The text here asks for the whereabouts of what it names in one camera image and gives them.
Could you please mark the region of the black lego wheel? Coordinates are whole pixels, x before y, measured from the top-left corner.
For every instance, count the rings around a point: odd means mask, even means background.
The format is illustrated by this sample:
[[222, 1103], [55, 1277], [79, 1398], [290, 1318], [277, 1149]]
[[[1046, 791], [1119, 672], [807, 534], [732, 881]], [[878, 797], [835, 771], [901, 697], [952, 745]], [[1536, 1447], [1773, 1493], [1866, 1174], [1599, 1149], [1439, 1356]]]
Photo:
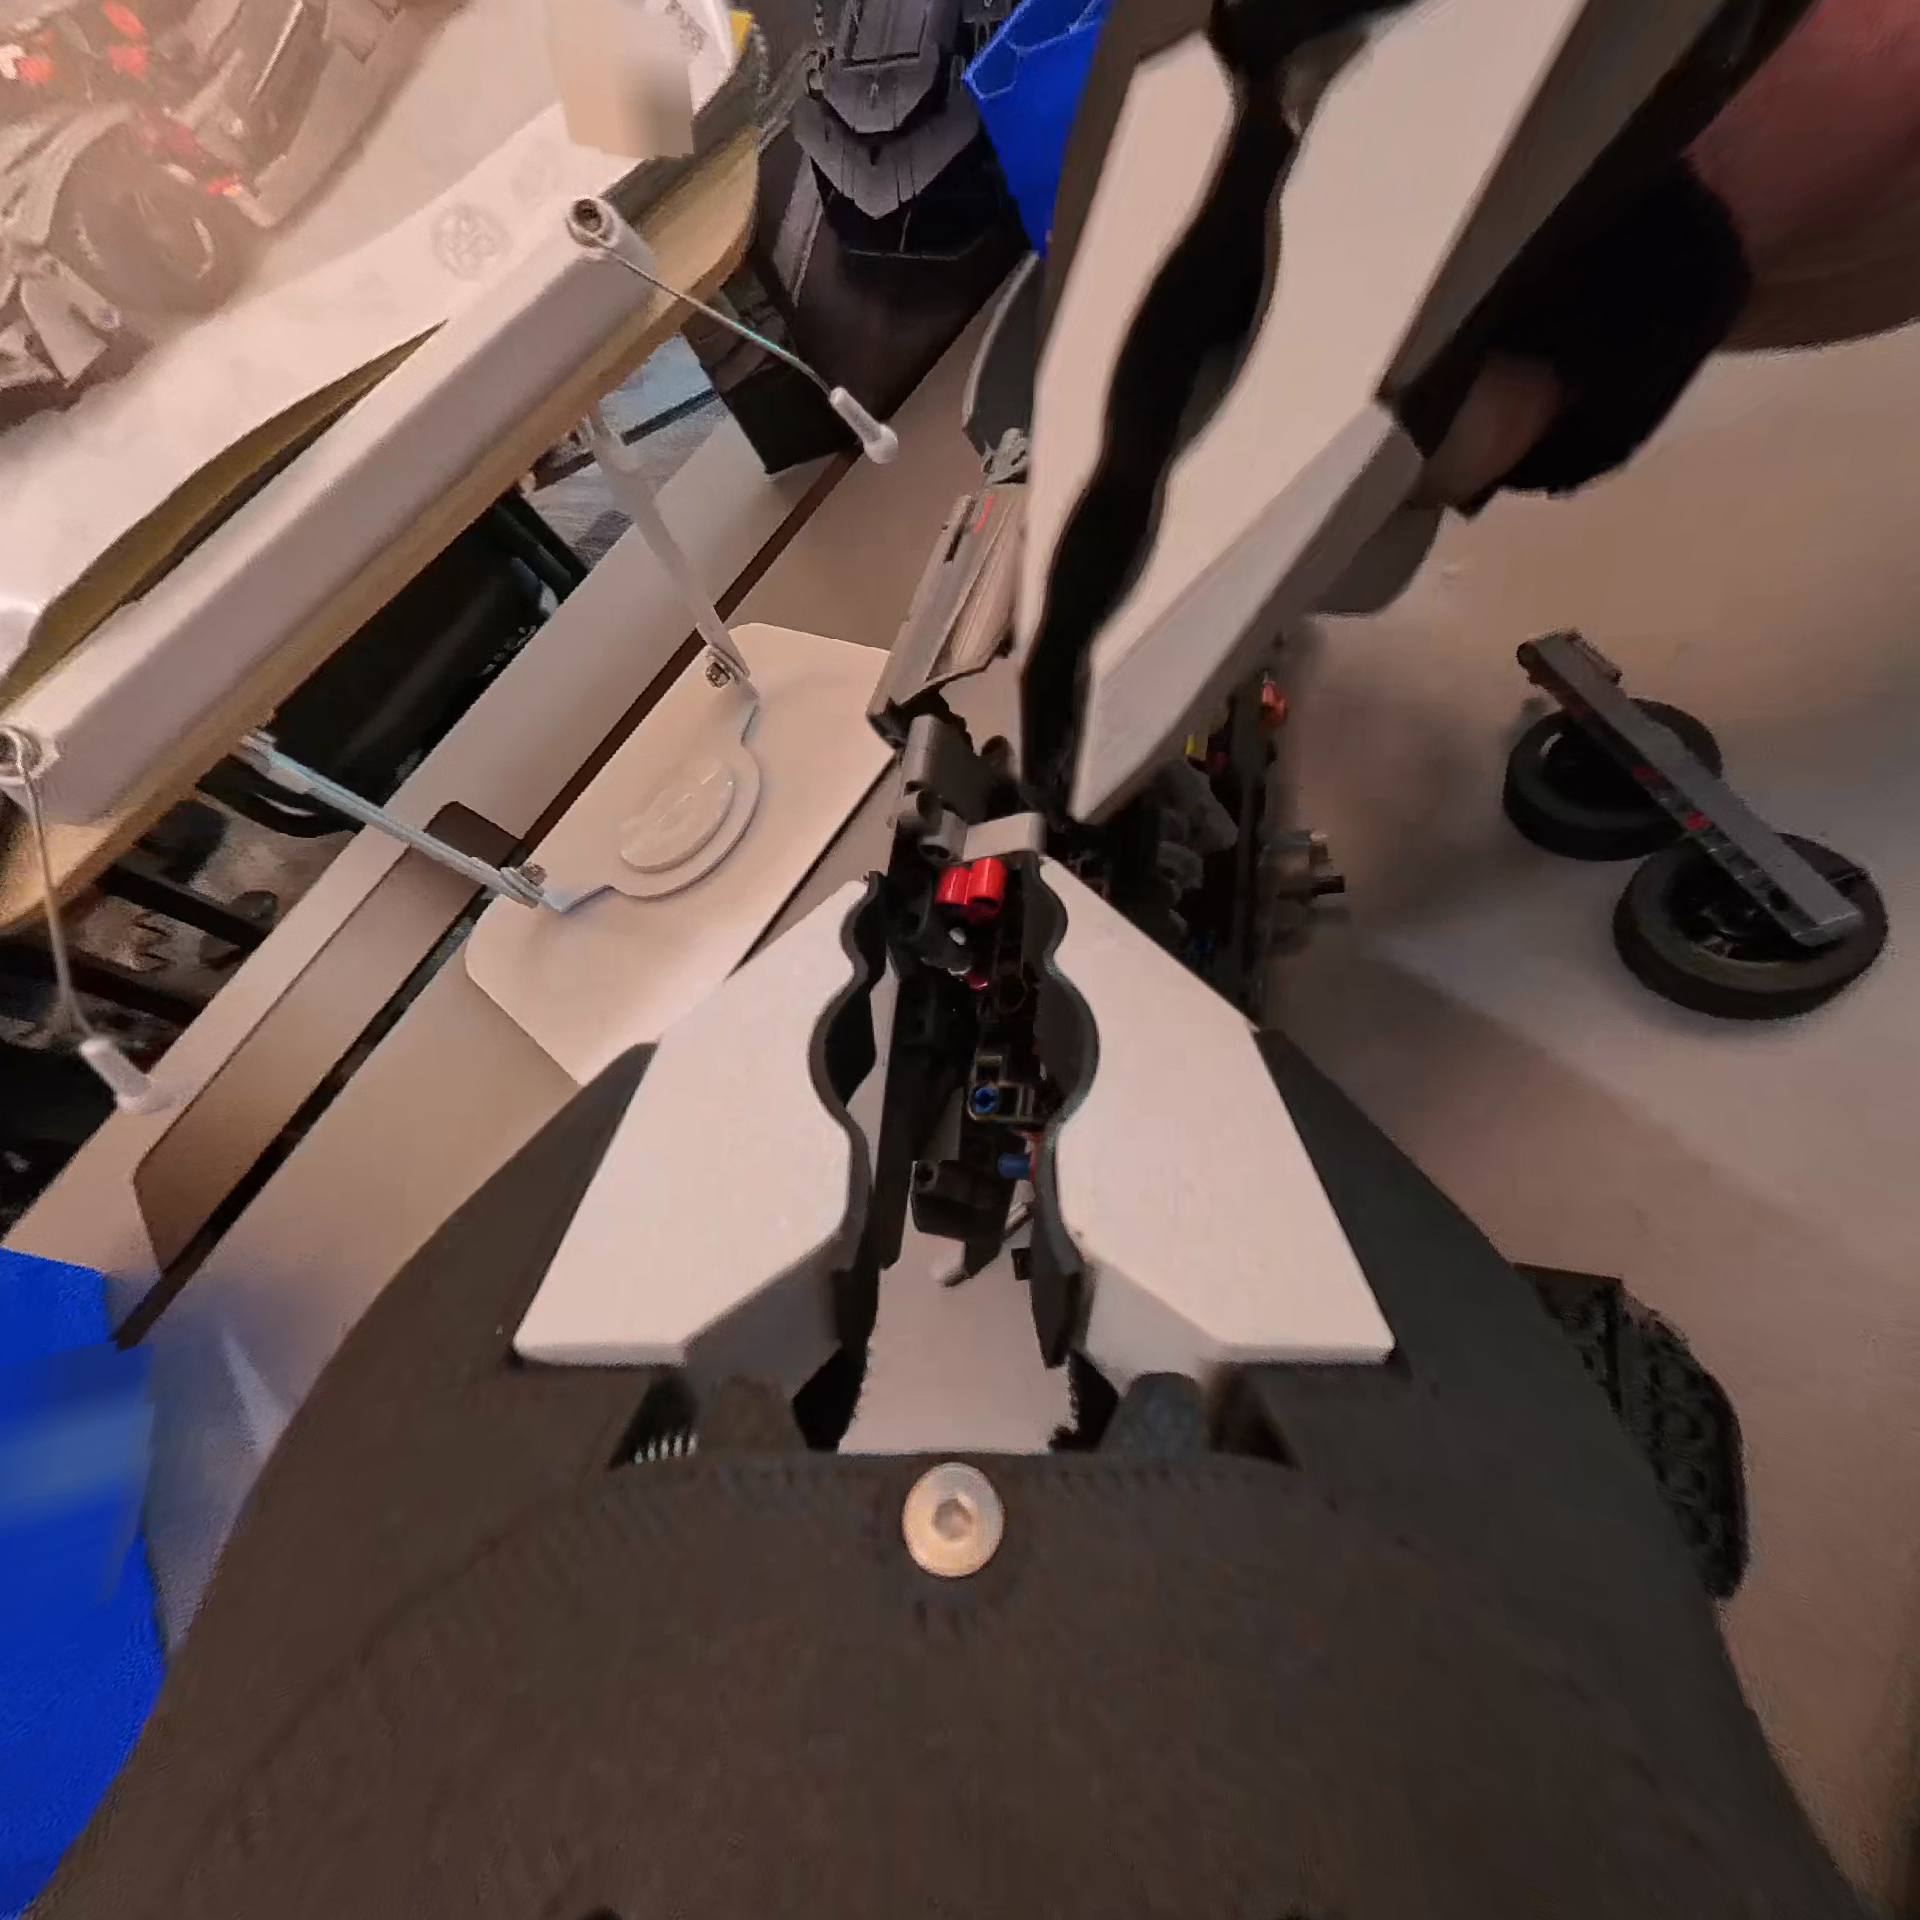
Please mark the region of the black lego wheel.
[[1613, 942], [1638, 985], [1682, 1010], [1784, 1022], [1842, 997], [1886, 954], [1892, 923], [1876, 878], [1847, 854], [1785, 833], [1862, 923], [1825, 948], [1804, 948], [1755, 903], [1694, 842], [1637, 866], [1613, 908]]
[[1560, 709], [1511, 745], [1502, 812], [1531, 846], [1585, 862], [1646, 860], [1685, 834]]

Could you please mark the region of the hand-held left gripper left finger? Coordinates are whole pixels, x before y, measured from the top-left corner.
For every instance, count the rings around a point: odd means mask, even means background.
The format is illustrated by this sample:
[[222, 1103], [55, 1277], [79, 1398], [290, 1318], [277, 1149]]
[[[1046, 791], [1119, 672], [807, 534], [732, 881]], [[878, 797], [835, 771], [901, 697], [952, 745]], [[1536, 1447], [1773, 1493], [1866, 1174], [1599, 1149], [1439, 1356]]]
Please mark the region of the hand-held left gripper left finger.
[[523, 1360], [803, 1391], [877, 1318], [862, 1251], [882, 881], [845, 881], [649, 1050], [516, 1329]]

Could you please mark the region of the lego car chassis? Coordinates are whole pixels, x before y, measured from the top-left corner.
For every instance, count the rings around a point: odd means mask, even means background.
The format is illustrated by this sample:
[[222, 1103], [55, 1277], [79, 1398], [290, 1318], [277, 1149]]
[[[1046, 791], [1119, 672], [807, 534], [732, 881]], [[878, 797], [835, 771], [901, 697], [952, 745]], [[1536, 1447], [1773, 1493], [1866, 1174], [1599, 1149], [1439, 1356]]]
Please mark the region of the lego car chassis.
[[885, 878], [898, 1010], [867, 1234], [891, 1258], [908, 1227], [944, 1240], [940, 1285], [1001, 1258], [1029, 1277], [1032, 1170], [1069, 1096], [1041, 1050], [1026, 860], [1056, 854], [1246, 1012], [1263, 961], [1347, 891], [1325, 834], [1288, 829], [1271, 799], [1288, 702], [1268, 672], [1114, 826], [1041, 811], [1016, 754], [1029, 436], [1007, 424], [972, 443], [980, 482], [948, 517], [868, 704], [898, 752]]

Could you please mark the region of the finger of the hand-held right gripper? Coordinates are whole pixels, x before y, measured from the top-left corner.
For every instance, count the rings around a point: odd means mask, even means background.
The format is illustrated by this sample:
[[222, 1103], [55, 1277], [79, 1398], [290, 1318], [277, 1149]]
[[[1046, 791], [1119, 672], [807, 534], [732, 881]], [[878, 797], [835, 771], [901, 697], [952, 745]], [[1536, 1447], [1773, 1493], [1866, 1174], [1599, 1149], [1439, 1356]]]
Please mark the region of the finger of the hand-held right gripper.
[[1092, 653], [1154, 551], [1184, 443], [1271, 289], [1277, 108], [1214, 30], [1129, 56], [1046, 325], [1021, 578], [1021, 774], [1069, 797]]
[[1261, 634], [1400, 510], [1390, 386], [1452, 341], [1568, 187], [1470, 229], [1591, 2], [1400, 2], [1258, 70], [1143, 57], [1069, 270], [1069, 812], [1168, 757]]

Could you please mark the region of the white metal stand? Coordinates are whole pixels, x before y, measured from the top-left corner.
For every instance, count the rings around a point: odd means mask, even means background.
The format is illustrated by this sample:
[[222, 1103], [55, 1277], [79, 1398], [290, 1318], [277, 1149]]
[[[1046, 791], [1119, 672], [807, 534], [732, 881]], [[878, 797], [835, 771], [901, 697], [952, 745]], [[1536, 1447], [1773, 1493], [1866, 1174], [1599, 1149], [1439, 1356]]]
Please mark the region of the white metal stand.
[[594, 764], [563, 781], [510, 860], [462, 853], [265, 732], [240, 747], [269, 781], [485, 887], [466, 977], [576, 1085], [657, 1042], [750, 954], [887, 764], [867, 718], [882, 649], [732, 625], [637, 443], [606, 407], [586, 442], [629, 530], [555, 629], [620, 678], [612, 718], [587, 720]]

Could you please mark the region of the person's right hand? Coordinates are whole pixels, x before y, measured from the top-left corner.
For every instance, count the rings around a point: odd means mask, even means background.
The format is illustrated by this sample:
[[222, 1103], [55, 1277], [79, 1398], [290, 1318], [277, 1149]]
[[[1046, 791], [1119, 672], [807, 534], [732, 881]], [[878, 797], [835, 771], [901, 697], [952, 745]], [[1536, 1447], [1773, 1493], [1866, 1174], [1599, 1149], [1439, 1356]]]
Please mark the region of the person's right hand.
[[1716, 352], [1918, 320], [1918, 2], [1812, 2], [1720, 114], [1529, 275], [1411, 505], [1628, 468]]

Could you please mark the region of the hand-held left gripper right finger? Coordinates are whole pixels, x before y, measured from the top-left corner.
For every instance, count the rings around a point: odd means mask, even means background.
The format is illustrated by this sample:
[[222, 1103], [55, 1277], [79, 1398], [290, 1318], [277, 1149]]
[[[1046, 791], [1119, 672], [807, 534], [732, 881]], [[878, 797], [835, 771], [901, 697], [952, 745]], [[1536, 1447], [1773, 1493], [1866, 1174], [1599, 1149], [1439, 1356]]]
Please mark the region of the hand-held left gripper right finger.
[[1087, 1064], [1049, 1127], [1038, 1218], [1083, 1301], [1069, 1346], [1116, 1391], [1214, 1398], [1268, 1363], [1374, 1367], [1395, 1332], [1337, 1218], [1251, 1017], [1061, 862], [1046, 981]]

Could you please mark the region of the white printed sheet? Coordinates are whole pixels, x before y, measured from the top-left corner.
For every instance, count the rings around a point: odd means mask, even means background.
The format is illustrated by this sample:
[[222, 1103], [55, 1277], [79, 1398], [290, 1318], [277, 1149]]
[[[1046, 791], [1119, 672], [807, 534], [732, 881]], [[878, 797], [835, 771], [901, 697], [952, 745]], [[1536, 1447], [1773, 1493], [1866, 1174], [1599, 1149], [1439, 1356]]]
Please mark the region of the white printed sheet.
[[3, 2], [3, 702], [576, 191], [563, 2]]

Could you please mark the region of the black lego fender assembly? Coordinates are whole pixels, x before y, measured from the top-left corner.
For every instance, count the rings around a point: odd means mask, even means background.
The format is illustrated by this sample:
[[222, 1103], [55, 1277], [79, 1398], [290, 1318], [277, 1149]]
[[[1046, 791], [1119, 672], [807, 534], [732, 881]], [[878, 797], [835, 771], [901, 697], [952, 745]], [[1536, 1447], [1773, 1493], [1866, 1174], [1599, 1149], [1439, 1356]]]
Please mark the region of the black lego fender assembly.
[[1654, 1471], [1691, 1567], [1716, 1601], [1751, 1567], [1740, 1417], [1685, 1336], [1619, 1281], [1521, 1263]]

